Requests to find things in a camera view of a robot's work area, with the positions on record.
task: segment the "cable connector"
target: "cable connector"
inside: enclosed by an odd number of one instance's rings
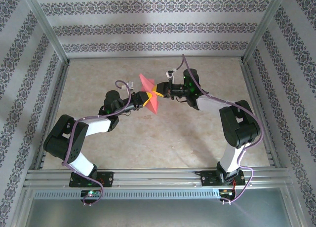
[[[230,206],[232,205],[231,201],[225,202],[225,201],[223,200],[223,206],[224,206],[225,204],[229,204]]]
[[[172,84],[174,84],[174,76],[173,74],[177,71],[177,69],[169,70],[166,72],[168,80],[172,79]]]
[[[127,84],[128,84],[129,89],[130,89],[130,92],[132,93],[134,90],[134,81],[131,80]],[[127,89],[126,85],[122,85],[121,89],[127,90],[127,93],[128,93],[128,89]]]

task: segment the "striped wall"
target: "striped wall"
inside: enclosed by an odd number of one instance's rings
[[[0,0],[0,227],[37,153],[61,61],[25,0]]]
[[[70,58],[242,56],[271,0],[38,0]]]
[[[248,62],[280,162],[316,226],[316,0],[283,0]]]

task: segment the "black joint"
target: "black joint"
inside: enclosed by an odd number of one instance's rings
[[[226,172],[221,166],[220,162],[216,165],[216,175],[222,184],[230,183],[234,177],[239,174],[240,168],[234,170],[233,172]]]
[[[74,123],[75,120],[73,117],[65,114],[62,115],[45,139],[43,146],[44,150],[54,157],[64,160],[69,146],[69,138],[67,135],[71,133]],[[73,145],[67,161],[68,164],[73,162],[80,154],[88,126],[89,125],[84,122],[79,122],[77,124]]]
[[[120,98],[119,92],[116,90],[110,90],[105,95],[104,106],[110,105],[113,101]]]
[[[108,117],[108,119],[111,121],[108,132],[111,132],[119,123],[119,117],[114,115],[114,116]]]
[[[92,169],[91,173],[89,174],[89,177],[92,179],[96,179],[97,174],[98,174],[98,167],[95,164],[93,164],[93,169]]]
[[[236,104],[252,112],[249,104],[245,100],[240,100],[236,102]],[[223,107],[219,112],[225,139],[232,147],[238,149],[246,143],[253,142],[255,138],[260,135],[258,123],[251,115],[243,110],[235,106],[229,106]]]

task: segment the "work surface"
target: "work surface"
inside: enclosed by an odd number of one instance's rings
[[[249,95],[237,58],[187,58],[197,69],[200,84],[212,95],[230,101],[247,100]],[[134,81],[134,91],[141,89],[139,74],[167,81],[165,72],[176,68],[181,58],[90,59],[72,60],[57,119],[96,115],[105,94],[117,90],[118,79]],[[175,73],[175,83],[183,83],[183,70]],[[126,90],[119,90],[127,98]],[[82,153],[98,168],[173,168],[215,167],[227,142],[221,120],[197,111],[186,103],[158,98],[158,114],[147,108],[120,115],[116,128],[109,133],[86,137]],[[242,162],[249,166],[268,166],[264,144],[249,149]],[[44,169],[63,169],[61,160],[47,154]]]

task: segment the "aluminum frame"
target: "aluminum frame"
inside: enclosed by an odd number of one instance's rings
[[[256,88],[254,86],[254,82],[250,76],[250,70],[248,68],[248,65],[245,64],[242,60],[239,60],[240,63],[240,68],[243,74],[243,78],[244,81],[246,83],[246,87],[249,93],[249,97],[250,97],[250,101],[251,104],[253,106],[253,110],[254,113],[257,115],[257,117],[261,120],[263,127],[264,127],[264,132],[265,135],[263,137],[263,143],[265,145],[266,148],[266,153],[268,156],[268,160],[270,165],[275,166],[275,167],[281,167],[279,159],[277,157],[277,152],[275,150],[275,147],[273,145],[272,139],[271,139],[271,135],[270,135],[270,131],[268,129],[264,114],[263,114],[263,110],[262,107],[260,105],[260,100],[259,97],[257,95]]]
[[[277,9],[279,8],[281,2],[283,0],[271,0],[264,16],[262,17],[253,37],[251,38],[245,53],[243,54],[243,61],[247,62],[255,50],[256,46],[258,45],[261,36],[266,31],[268,25],[270,24],[271,20],[273,19],[274,14],[276,13]]]
[[[112,188],[105,190],[127,193],[131,190],[187,190],[187,191],[210,191],[219,187],[203,187],[200,176],[196,171],[215,170],[215,168],[192,168],[192,169],[112,169],[101,170],[114,172]],[[249,189],[272,189],[281,190],[284,204],[292,226],[305,227],[303,213],[297,211],[298,199],[293,193],[292,180],[287,168],[274,167],[254,167],[254,177]],[[70,170],[30,170],[28,171],[22,193],[19,199],[17,209],[14,213],[12,226],[24,227],[27,224],[28,215],[32,202],[37,192],[58,190],[61,193],[69,190],[87,190],[89,188],[71,188],[69,187],[71,171]],[[248,180],[250,171],[244,170],[245,179]],[[242,189],[243,186],[237,186],[236,189]],[[73,199],[65,195],[63,199]]]
[[[49,41],[52,43],[55,51],[57,52],[60,59],[63,63],[68,63],[69,58],[59,42],[55,31],[53,30],[52,26],[50,25],[42,7],[40,6],[38,0],[25,0],[27,4],[30,6],[32,12],[36,16],[36,19],[39,21],[40,26],[43,28],[45,34],[47,35]]]

